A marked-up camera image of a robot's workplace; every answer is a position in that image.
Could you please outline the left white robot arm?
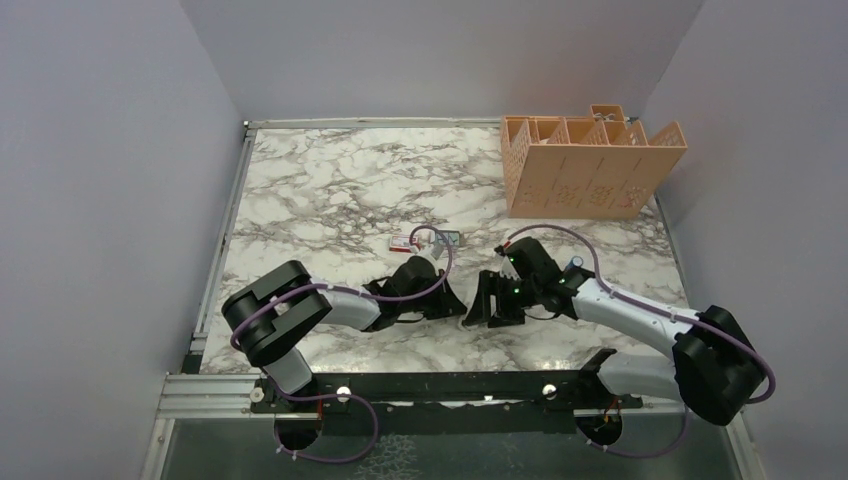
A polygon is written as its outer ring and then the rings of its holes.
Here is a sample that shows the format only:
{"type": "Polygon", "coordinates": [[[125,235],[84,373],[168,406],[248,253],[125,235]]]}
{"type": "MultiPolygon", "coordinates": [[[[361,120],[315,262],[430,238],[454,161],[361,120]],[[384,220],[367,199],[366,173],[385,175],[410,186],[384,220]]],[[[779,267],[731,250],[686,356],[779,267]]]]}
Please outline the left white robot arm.
{"type": "Polygon", "coordinates": [[[298,411],[313,401],[313,373],[297,344],[317,325],[377,332],[405,314],[427,320],[461,316],[467,307],[432,259],[414,255],[390,276],[360,288],[331,285],[288,261],[231,295],[221,313],[231,344],[276,383],[276,396],[298,411]]]}

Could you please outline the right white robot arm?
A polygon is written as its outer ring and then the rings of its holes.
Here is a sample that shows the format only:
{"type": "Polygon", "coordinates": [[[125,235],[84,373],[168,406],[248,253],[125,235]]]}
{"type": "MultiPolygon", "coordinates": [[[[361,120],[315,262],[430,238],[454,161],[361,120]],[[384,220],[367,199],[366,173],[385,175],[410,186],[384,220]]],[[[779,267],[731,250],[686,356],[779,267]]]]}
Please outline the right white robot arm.
{"type": "Polygon", "coordinates": [[[721,307],[698,312],[634,295],[579,262],[560,267],[532,237],[496,251],[501,267],[480,272],[463,325],[522,325],[528,309],[541,307],[653,349],[651,355],[614,351],[587,365],[576,384],[589,406],[600,407],[615,395],[648,395],[680,401],[701,419],[724,426],[767,377],[739,324],[721,307]]]}

